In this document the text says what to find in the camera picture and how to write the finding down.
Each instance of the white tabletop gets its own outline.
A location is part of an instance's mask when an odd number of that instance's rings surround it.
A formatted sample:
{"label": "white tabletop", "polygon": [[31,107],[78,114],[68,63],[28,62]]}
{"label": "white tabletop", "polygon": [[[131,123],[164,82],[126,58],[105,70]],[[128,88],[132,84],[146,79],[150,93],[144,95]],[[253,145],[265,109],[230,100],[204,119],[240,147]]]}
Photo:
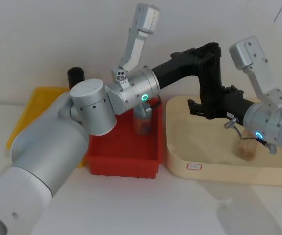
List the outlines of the white tabletop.
{"label": "white tabletop", "polygon": [[[0,174],[22,106],[0,105]],[[76,169],[32,235],[282,235],[282,187],[91,175]]]}

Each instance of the cable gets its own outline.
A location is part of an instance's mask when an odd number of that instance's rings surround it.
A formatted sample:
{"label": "cable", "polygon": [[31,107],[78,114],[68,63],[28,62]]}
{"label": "cable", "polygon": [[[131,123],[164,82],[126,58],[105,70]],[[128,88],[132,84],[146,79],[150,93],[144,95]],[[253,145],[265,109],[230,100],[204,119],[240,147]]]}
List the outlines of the cable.
{"label": "cable", "polygon": [[237,131],[240,139],[242,139],[242,140],[257,140],[256,137],[242,137],[241,132],[239,131],[239,129],[236,126],[234,126],[233,128]]}
{"label": "cable", "polygon": [[234,126],[233,128],[237,131],[240,139],[242,139],[242,140],[257,140],[258,142],[260,142],[264,146],[267,144],[266,141],[260,139],[259,137],[242,137],[241,132],[239,131],[239,129],[236,126]]}

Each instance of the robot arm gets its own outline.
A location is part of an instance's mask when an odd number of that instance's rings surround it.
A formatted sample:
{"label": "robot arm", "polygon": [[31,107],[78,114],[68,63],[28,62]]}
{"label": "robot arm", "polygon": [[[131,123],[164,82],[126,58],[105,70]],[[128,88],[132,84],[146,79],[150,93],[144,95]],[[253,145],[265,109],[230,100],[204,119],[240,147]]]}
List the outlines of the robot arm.
{"label": "robot arm", "polygon": [[125,56],[117,66],[124,79],[116,77],[109,87],[99,79],[76,84],[17,136],[11,147],[13,165],[0,178],[0,235],[30,234],[86,153],[89,135],[107,134],[116,125],[115,114],[158,95],[159,84],[149,68],[129,81],[126,77],[138,64],[158,16],[156,7],[138,5]]}
{"label": "robot arm", "polygon": [[238,118],[243,124],[243,117],[253,104],[243,99],[243,91],[235,86],[224,87],[220,75],[221,51],[218,43],[208,43],[198,49],[171,54],[171,59],[155,68],[160,88],[164,88],[183,77],[197,76],[200,83],[200,100],[198,104],[188,100],[190,113],[214,118]]}
{"label": "robot arm", "polygon": [[261,139],[282,147],[282,90],[273,79],[268,59],[256,37],[246,38],[229,49],[235,66],[248,75],[262,103],[253,104],[244,115],[244,128]]}

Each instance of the wooden tray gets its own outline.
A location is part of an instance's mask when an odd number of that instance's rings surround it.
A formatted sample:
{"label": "wooden tray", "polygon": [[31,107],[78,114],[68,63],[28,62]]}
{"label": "wooden tray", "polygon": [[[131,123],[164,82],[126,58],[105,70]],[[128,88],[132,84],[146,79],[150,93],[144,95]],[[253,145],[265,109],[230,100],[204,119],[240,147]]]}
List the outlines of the wooden tray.
{"label": "wooden tray", "polygon": [[282,149],[277,154],[259,144],[251,161],[238,158],[233,150],[237,132],[226,130],[225,118],[207,120],[191,115],[187,100],[178,96],[167,102],[167,167],[176,176],[248,184],[282,185]]}

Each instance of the red tray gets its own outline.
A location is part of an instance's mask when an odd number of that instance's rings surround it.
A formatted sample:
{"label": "red tray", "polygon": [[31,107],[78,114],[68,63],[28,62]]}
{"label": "red tray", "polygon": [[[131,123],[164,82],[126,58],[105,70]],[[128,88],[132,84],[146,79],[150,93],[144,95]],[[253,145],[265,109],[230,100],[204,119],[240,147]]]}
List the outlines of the red tray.
{"label": "red tray", "polygon": [[[157,98],[149,101],[158,102]],[[85,155],[91,174],[156,178],[163,161],[162,107],[153,110],[152,127],[147,135],[133,129],[133,110],[117,115],[117,125],[104,136],[90,136]]]}

